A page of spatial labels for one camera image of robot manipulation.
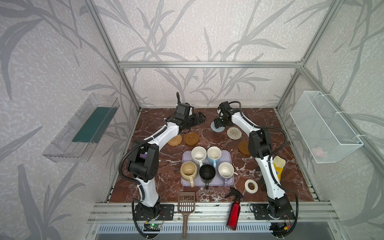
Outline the white rainbow rope coaster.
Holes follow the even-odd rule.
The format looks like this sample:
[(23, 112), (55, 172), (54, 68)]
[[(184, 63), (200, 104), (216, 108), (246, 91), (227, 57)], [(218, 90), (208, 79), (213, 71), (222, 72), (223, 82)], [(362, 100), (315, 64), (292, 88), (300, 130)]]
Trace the white rainbow rope coaster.
[(227, 130), (227, 135), (232, 140), (239, 140), (242, 137), (242, 131), (236, 127)]

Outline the black mug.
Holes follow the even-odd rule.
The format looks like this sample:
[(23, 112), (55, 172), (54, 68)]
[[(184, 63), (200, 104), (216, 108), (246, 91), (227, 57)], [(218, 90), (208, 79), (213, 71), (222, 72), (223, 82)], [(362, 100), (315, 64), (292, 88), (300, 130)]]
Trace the black mug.
[(216, 176), (216, 169), (212, 165), (205, 164), (200, 167), (199, 175), (203, 183), (205, 184), (205, 189), (208, 190), (209, 183), (211, 183), (214, 177)]

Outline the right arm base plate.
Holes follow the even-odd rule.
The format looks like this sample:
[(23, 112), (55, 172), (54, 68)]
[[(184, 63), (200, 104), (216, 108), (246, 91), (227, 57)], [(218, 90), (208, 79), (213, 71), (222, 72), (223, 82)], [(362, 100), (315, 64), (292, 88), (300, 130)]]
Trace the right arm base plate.
[(295, 213), (291, 206), (285, 210), (276, 210), (270, 204), (250, 204), (250, 210), (255, 220), (291, 220), (295, 219)]

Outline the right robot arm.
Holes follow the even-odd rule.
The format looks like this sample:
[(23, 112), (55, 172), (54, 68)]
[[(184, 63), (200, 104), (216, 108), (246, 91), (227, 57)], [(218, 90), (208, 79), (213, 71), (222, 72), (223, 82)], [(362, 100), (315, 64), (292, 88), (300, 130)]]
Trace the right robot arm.
[(223, 102), (218, 107), (219, 117), (214, 120), (215, 128), (236, 125), (249, 136), (248, 149), (254, 157), (262, 171), (262, 175), (267, 188), (269, 205), (268, 214), (272, 219), (280, 219), (292, 210), (291, 203), (286, 194), (286, 190), (281, 186), (278, 175), (273, 163), (273, 155), (281, 150), (287, 140), (277, 148), (272, 150), (272, 138), (270, 130), (284, 131), (277, 127), (261, 127), (247, 118), (241, 107), (232, 108), (230, 102)]

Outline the white tape roll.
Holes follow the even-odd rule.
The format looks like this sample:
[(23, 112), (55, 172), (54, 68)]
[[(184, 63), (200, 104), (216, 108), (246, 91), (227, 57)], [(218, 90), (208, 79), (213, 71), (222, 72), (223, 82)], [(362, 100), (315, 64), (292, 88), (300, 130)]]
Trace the white tape roll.
[(248, 179), (245, 181), (245, 190), (249, 194), (255, 194), (259, 187), (256, 181)]

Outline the woven rattan coaster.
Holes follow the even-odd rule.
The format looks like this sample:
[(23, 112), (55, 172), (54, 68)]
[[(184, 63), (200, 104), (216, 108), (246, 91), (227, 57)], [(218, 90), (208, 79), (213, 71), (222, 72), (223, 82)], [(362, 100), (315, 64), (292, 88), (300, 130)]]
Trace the woven rattan coaster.
[(183, 141), (182, 135), (177, 135), (176, 137), (168, 141), (168, 145), (175, 147), (180, 145), (182, 141)]

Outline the white and blue mug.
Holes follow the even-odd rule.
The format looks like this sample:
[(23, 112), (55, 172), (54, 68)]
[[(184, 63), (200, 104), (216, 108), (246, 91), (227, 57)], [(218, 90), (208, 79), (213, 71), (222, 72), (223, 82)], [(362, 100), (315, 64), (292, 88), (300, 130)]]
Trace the white and blue mug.
[(207, 150), (207, 160), (211, 165), (214, 166), (214, 168), (217, 167), (221, 156), (222, 156), (222, 151), (218, 147), (210, 147)]

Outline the green sponge pad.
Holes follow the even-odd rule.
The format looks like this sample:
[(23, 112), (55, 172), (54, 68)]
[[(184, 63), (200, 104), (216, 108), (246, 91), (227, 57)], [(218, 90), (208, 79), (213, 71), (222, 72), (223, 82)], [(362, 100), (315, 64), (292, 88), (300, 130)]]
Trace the green sponge pad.
[(118, 108), (97, 107), (72, 142), (98, 144)]

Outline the beige ceramic mug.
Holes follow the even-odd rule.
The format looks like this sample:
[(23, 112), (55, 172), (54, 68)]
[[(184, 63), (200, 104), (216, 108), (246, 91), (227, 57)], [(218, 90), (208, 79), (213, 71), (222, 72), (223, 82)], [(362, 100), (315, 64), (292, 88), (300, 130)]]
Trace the beige ceramic mug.
[(193, 188), (195, 186), (195, 178), (198, 174), (198, 167), (194, 162), (185, 162), (182, 164), (180, 174), (183, 180), (187, 181)]

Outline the grey-blue felt coaster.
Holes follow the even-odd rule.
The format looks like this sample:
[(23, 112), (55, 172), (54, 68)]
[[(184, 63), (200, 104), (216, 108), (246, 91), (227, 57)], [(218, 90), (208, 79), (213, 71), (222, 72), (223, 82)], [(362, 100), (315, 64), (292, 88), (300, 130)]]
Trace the grey-blue felt coaster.
[(212, 129), (212, 131), (214, 131), (216, 133), (221, 133), (221, 132), (223, 132), (225, 130), (225, 127), (218, 127), (218, 128), (216, 128), (215, 127), (215, 122), (212, 122), (211, 123), (211, 129)]

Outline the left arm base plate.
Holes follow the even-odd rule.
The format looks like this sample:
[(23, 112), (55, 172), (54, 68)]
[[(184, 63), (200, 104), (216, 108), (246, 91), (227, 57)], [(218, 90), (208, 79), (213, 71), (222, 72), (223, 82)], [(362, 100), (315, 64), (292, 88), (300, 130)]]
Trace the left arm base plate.
[(157, 204), (152, 208), (137, 204), (134, 208), (134, 216), (137, 221), (147, 221), (151, 219), (157, 221), (172, 221), (174, 213), (174, 204)]

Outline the red spray bottle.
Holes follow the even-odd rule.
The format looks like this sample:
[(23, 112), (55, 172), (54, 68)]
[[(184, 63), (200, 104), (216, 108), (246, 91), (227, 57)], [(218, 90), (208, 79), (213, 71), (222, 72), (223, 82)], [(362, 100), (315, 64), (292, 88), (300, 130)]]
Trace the red spray bottle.
[(239, 215), (241, 212), (240, 203), (241, 203), (241, 200), (244, 199), (244, 196), (235, 188), (230, 187), (230, 192), (226, 196), (226, 198), (229, 198), (232, 196), (235, 196), (235, 200), (231, 205), (226, 227), (230, 230), (235, 231), (237, 229)]

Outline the white speckled mug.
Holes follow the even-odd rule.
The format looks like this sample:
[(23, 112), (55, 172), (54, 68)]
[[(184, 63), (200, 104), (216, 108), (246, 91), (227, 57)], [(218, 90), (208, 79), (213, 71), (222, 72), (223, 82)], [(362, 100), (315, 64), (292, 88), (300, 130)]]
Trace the white speckled mug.
[(193, 162), (200, 168), (206, 163), (207, 160), (207, 150), (203, 147), (195, 147), (191, 152)]

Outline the brown wooden coaster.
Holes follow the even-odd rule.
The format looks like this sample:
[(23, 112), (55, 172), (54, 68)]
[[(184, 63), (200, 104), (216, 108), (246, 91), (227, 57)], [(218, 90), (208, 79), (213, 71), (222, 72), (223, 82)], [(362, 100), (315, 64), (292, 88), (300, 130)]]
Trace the brown wooden coaster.
[(249, 152), (249, 143), (247, 141), (241, 141), (238, 144), (238, 150), (240, 151), (240, 153), (242, 153), (245, 156), (251, 155)]
[(200, 140), (199, 135), (196, 132), (190, 132), (185, 134), (184, 136), (184, 142), (189, 146), (196, 145)]

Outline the pink object in basket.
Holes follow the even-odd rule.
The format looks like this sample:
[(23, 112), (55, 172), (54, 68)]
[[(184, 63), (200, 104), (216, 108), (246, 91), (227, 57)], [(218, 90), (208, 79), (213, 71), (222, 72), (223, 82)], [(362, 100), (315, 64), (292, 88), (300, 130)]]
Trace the pink object in basket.
[(328, 152), (321, 147), (312, 148), (311, 152), (316, 159), (324, 159), (328, 156)]

